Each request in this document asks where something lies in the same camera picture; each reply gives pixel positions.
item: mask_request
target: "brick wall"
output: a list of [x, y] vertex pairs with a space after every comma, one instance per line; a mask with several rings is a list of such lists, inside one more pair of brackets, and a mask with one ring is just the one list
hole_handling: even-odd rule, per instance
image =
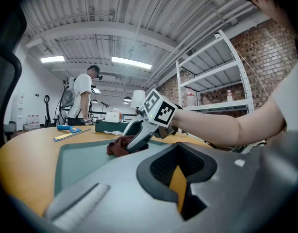
[[[237, 35], [231, 39], [231, 42], [257, 74], [268, 95], [290, 73], [292, 67], [298, 61], [293, 36], [273, 20], [265, 21], [257, 25], [257, 27], [253, 27]], [[254, 107], [258, 109], [266, 102], [267, 95], [246, 62], [243, 61], [243, 65], [249, 79]], [[192, 77], [193, 75], [189, 72], [181, 71], [182, 83]], [[213, 92], [198, 94], [196, 96], [198, 98], [198, 105], [227, 101], [227, 90], [231, 90], [234, 100], [245, 98], [243, 86], [242, 84], [238, 84]], [[178, 103], [177, 75], [158, 87], [158, 91], [172, 102]], [[183, 107], [186, 107], [185, 95], [182, 98]], [[238, 117], [244, 113], [237, 111], [225, 112], [224, 114]]]

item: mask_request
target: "vr headset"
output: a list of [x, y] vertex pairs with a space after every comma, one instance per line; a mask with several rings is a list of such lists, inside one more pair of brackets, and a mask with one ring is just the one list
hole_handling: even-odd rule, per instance
[[102, 79], [102, 73], [100, 72], [99, 67], [97, 65], [93, 65], [93, 66], [90, 66], [90, 67], [93, 67], [95, 69], [95, 71], [97, 72], [96, 78], [101, 81], [101, 79]]

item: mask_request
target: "chair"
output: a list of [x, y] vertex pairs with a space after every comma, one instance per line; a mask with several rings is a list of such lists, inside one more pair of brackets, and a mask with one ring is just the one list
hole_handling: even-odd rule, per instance
[[14, 52], [26, 26], [25, 16], [18, 7], [10, 14], [0, 31], [0, 148], [4, 144], [4, 114], [22, 73], [21, 63]]
[[13, 121], [9, 121], [9, 124], [3, 125], [4, 135], [7, 137], [7, 141], [11, 140], [11, 136], [14, 134], [17, 128], [17, 124]]

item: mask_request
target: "wooden table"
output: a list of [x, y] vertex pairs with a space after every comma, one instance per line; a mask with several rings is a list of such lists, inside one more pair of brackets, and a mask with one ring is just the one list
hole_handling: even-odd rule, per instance
[[[26, 203], [37, 214], [54, 199], [54, 178], [60, 147], [68, 143], [83, 143], [116, 139], [117, 135], [97, 133], [95, 126], [77, 126], [90, 131], [54, 142], [55, 136], [66, 134], [55, 127], [23, 133], [0, 149], [0, 182], [4, 190]], [[185, 134], [170, 135], [165, 143], [190, 142], [209, 147], [200, 139]]]

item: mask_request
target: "green cutting mat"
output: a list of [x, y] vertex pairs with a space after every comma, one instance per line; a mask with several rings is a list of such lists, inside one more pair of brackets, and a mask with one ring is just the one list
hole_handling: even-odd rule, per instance
[[[108, 155], [106, 148], [114, 140], [66, 144], [61, 146], [55, 173], [54, 195], [70, 187], [79, 179], [115, 158]], [[149, 148], [164, 145], [158, 141], [149, 141]]]

